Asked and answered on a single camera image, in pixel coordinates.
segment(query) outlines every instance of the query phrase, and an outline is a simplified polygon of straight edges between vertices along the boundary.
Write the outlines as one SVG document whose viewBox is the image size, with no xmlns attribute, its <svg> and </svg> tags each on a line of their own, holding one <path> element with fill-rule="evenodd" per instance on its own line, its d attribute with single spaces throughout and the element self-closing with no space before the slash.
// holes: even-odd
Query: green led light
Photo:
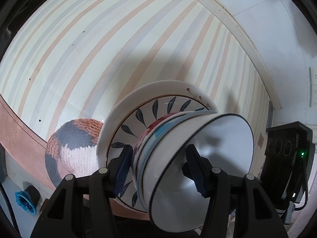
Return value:
<svg viewBox="0 0 317 238">
<path fill-rule="evenodd" d="M 306 156 L 306 152 L 307 152 L 306 150 L 301 149 L 301 150 L 299 151 L 300 157 L 301 157 L 301 158 L 305 157 L 305 156 Z"/>
</svg>

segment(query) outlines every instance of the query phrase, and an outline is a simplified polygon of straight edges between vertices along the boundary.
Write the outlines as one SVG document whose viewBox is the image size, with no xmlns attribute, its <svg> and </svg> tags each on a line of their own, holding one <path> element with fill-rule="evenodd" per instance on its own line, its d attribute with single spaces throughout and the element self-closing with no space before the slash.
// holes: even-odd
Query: screw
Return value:
<svg viewBox="0 0 317 238">
<path fill-rule="evenodd" d="M 73 178 L 74 178 L 74 176 L 71 175 L 71 174 L 65 176 L 65 180 L 66 180 L 66 181 L 70 181 L 70 180 L 72 180 Z"/>
<path fill-rule="evenodd" d="M 218 168 L 218 167 L 213 167 L 211 171 L 212 171 L 213 173 L 215 173 L 215 174 L 218 174 L 218 173 L 221 172 L 220 168 Z"/>
<path fill-rule="evenodd" d="M 253 174 L 247 174 L 247 179 L 249 180 L 254 180 L 254 175 Z"/>
<path fill-rule="evenodd" d="M 102 168 L 99 169 L 98 172 L 99 172 L 100 174 L 105 174 L 106 172 L 108 172 L 108 169 L 105 168 L 105 167 L 102 167 Z"/>
</svg>

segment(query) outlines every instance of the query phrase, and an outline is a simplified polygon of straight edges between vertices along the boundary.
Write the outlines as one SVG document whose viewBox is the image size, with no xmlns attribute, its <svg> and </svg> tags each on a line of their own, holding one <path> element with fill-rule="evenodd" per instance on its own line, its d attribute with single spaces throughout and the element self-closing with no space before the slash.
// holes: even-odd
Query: black container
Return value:
<svg viewBox="0 0 317 238">
<path fill-rule="evenodd" d="M 268 133 L 262 186 L 276 209 L 299 203 L 304 194 L 300 151 L 305 151 L 306 174 L 310 176 L 315 147 L 313 131 L 300 122 L 266 129 Z"/>
<path fill-rule="evenodd" d="M 29 187 L 27 187 L 24 191 L 26 191 L 27 193 L 29 193 L 32 203 L 34 205 L 34 207 L 36 208 L 39 200 L 40 200 L 40 192 L 32 185 L 30 185 Z"/>
</svg>

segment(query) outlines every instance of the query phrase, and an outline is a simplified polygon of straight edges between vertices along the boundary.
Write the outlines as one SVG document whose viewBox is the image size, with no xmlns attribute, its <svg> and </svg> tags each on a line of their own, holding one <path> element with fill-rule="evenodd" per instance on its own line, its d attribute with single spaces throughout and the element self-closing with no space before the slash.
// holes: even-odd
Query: black leaf pattern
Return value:
<svg viewBox="0 0 317 238">
<path fill-rule="evenodd" d="M 120 198 L 124 195 L 124 193 L 126 192 L 126 189 L 128 188 L 129 184 L 131 182 L 128 182 L 127 184 L 125 184 L 123 187 L 122 187 L 122 190 L 120 192 Z"/>
<path fill-rule="evenodd" d="M 153 106 L 152 106 L 152 112 L 153 112 L 153 115 L 155 117 L 155 119 L 157 120 L 158 119 L 158 107 L 159 107 L 159 102 L 158 100 L 156 99 L 153 103 Z"/>
<path fill-rule="evenodd" d="M 123 144 L 122 142 L 115 142 L 111 144 L 111 147 L 114 149 L 119 149 L 119 148 L 123 148 L 125 146 L 125 144 Z"/>
<path fill-rule="evenodd" d="M 144 126 L 146 127 L 145 125 L 145 122 L 144 122 L 144 119 L 143 119 L 143 113 L 141 111 L 141 109 L 138 109 L 137 112 L 135 113 L 135 117 L 144 124 Z"/>
<path fill-rule="evenodd" d="M 134 135 L 134 134 L 132 133 L 132 131 L 130 130 L 129 126 L 122 124 L 122 125 L 121 125 L 121 129 L 122 129 L 124 132 L 129 133 L 129 134 L 131 134 L 131 135 L 137 137 L 136 135 Z"/>
<path fill-rule="evenodd" d="M 182 107 L 180 108 L 180 112 L 183 112 L 185 109 L 186 109 L 186 107 L 188 107 L 188 105 L 191 103 L 191 99 L 189 99 L 188 101 L 186 101 L 183 105 L 182 105 Z"/>
<path fill-rule="evenodd" d="M 137 203 L 137 192 L 135 192 L 133 197 L 132 197 L 132 207 L 135 206 L 135 203 Z"/>
<path fill-rule="evenodd" d="M 169 103 L 168 103 L 168 105 L 167 105 L 167 114 L 169 114 L 169 113 L 171 112 L 172 107 L 173 107 L 174 102 L 175 102 L 175 99 L 176 99 L 176 97 L 173 97 L 173 98 L 169 101 Z"/>
</svg>

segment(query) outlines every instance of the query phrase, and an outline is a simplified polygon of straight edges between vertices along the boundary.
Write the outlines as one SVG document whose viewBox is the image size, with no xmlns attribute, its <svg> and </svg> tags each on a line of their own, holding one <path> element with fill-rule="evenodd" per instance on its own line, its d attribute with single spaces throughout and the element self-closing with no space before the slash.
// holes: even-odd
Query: electrical outlet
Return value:
<svg viewBox="0 0 317 238">
<path fill-rule="evenodd" d="M 312 98 L 317 98 L 317 85 L 312 85 Z"/>
<path fill-rule="evenodd" d="M 310 67 L 312 85 L 317 85 L 317 67 Z"/>
</svg>

